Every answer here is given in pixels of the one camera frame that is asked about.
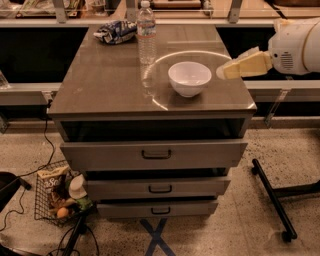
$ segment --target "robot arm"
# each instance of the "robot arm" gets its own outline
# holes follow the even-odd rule
[[[272,67],[283,74],[304,75],[320,72],[320,18],[298,21],[276,20],[276,34],[268,51],[258,47],[218,67],[221,79],[263,75]]]

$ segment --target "black chair base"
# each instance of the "black chair base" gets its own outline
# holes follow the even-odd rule
[[[281,197],[288,196],[298,196],[305,195],[311,193],[320,192],[320,181],[312,184],[300,185],[300,186],[292,186],[292,187],[284,187],[284,188],[272,188],[266,174],[264,173],[259,161],[257,159],[252,160],[253,168],[252,173],[254,175],[259,174],[259,177],[271,199],[286,231],[282,232],[282,239],[284,242],[291,242],[292,239],[297,239],[298,235],[294,230],[290,219],[288,218],[285,210],[282,207],[282,204],[279,201]]]

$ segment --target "drawer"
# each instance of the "drawer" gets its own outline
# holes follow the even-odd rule
[[[223,195],[230,184],[227,177],[87,181],[92,200],[199,197]]]
[[[68,142],[61,150],[74,170],[142,170],[237,166],[243,139],[164,142]]]
[[[173,202],[141,202],[98,204],[98,213],[105,218],[146,218],[188,215],[210,215],[218,206],[218,200]]]

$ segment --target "black cable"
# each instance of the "black cable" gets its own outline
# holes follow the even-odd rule
[[[273,10],[275,10],[278,14],[279,14],[279,16],[282,18],[282,19],[288,19],[284,14],[283,14],[283,12],[278,8],[278,7],[276,7],[274,4],[273,4],[273,2],[272,2],[272,0],[264,0],[265,2],[267,2],[270,6],[271,6],[271,8],[273,9]]]
[[[67,236],[67,234],[68,234],[70,231],[74,230],[74,229],[75,229],[75,226],[72,227],[72,228],[70,228],[70,229],[63,235],[63,237],[61,238],[60,243],[59,243],[59,245],[58,245],[58,249],[57,249],[57,254],[56,254],[56,256],[58,256],[59,251],[64,250],[64,248],[60,248],[61,245],[62,245],[62,243],[63,243],[63,240],[65,239],[65,237]]]
[[[94,243],[95,243],[95,245],[96,245],[97,256],[99,256],[99,255],[100,255],[100,251],[99,251],[99,245],[98,245],[97,239],[96,239],[95,235],[93,234],[91,228],[89,228],[89,227],[87,226],[87,229],[89,230],[89,232],[91,233],[91,235],[92,235],[92,237],[93,237]]]
[[[50,108],[51,102],[52,102],[52,101],[49,101],[49,103],[48,103],[48,108]],[[26,173],[26,174],[23,174],[23,175],[16,176],[16,178],[15,178],[13,181],[11,181],[10,184],[11,184],[11,183],[13,184],[14,182],[16,182],[16,181],[17,181],[19,178],[21,178],[21,177],[29,176],[29,175],[31,175],[31,174],[36,173],[36,172],[39,171],[39,170],[42,170],[43,168],[45,168],[46,166],[48,166],[48,165],[51,163],[51,160],[52,160],[52,158],[53,158],[53,155],[54,155],[54,153],[55,153],[56,148],[55,148],[55,146],[53,145],[53,143],[48,139],[48,137],[47,137],[47,135],[46,135],[47,129],[48,129],[48,117],[46,118],[45,128],[44,128],[43,135],[44,135],[45,139],[46,139],[46,140],[49,142],[49,144],[51,145],[51,147],[52,147],[52,152],[51,152],[51,155],[50,155],[50,157],[49,157],[49,160],[48,160],[47,164],[42,165],[42,166],[39,166],[38,169],[35,170],[35,171],[29,172],[29,173]],[[24,208],[23,208],[23,206],[22,206],[21,201],[22,201],[22,197],[23,197],[25,191],[26,191],[26,188],[24,189],[24,191],[23,191],[23,193],[22,193],[22,195],[21,195],[21,197],[20,197],[20,199],[19,199],[19,204],[20,204],[20,207],[21,207],[21,209],[22,209],[22,212],[18,212],[18,211],[16,211],[16,210],[10,210],[10,211],[8,211],[8,212],[6,213],[6,215],[5,215],[5,217],[4,217],[4,220],[3,220],[3,222],[4,222],[4,227],[0,229],[0,232],[2,232],[3,230],[6,229],[6,227],[7,227],[7,217],[8,217],[8,215],[9,215],[10,213],[12,213],[12,212],[15,212],[15,213],[18,213],[18,214],[23,214],[23,213],[24,213]]]
[[[20,214],[20,215],[24,214],[24,208],[23,208],[23,205],[22,205],[22,203],[21,203],[22,197],[23,197],[23,195],[24,195],[24,192],[26,192],[26,188],[23,190],[22,195],[21,195],[21,197],[20,197],[20,199],[19,199],[19,204],[20,204],[20,207],[21,207],[21,212],[19,212],[19,211],[17,211],[17,210],[10,210],[10,211],[8,211],[8,212],[6,213],[6,215],[4,216],[4,220],[3,220],[3,222],[4,222],[4,227],[3,227],[2,229],[0,229],[0,232],[2,232],[3,230],[6,229],[6,227],[7,227],[7,217],[9,216],[10,213],[15,212],[15,213]]]
[[[31,174],[34,174],[34,173],[36,173],[37,171],[40,171],[40,170],[44,169],[46,166],[48,166],[48,165],[51,163],[52,158],[53,158],[53,156],[54,156],[54,153],[55,153],[55,151],[56,151],[56,147],[55,147],[55,146],[53,145],[53,143],[48,139],[48,137],[47,137],[47,135],[46,135],[47,129],[48,129],[48,118],[46,119],[45,128],[44,128],[44,132],[43,132],[43,135],[44,135],[45,139],[49,142],[49,144],[50,144],[51,147],[52,147],[52,152],[51,152],[51,155],[50,155],[50,157],[49,157],[48,162],[47,162],[45,165],[39,166],[38,169],[35,170],[35,171],[32,171],[32,172],[29,172],[29,173],[26,173],[26,174],[22,174],[22,175],[17,176],[18,178],[19,178],[19,177],[24,177],[24,176],[29,176],[29,175],[31,175]]]

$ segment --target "plastic bottle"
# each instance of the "plastic bottle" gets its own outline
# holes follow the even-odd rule
[[[157,55],[156,51],[156,19],[150,8],[150,2],[141,1],[137,16],[139,58],[142,64],[152,64]]]

